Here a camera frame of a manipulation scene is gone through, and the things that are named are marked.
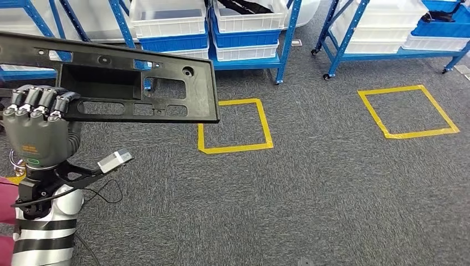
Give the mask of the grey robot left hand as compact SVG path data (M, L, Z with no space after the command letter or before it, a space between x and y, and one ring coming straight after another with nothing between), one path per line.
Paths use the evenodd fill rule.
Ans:
M29 168L50 168L74 155L81 143L81 123L65 114L80 94L61 87L23 85L12 91L2 113L14 153Z

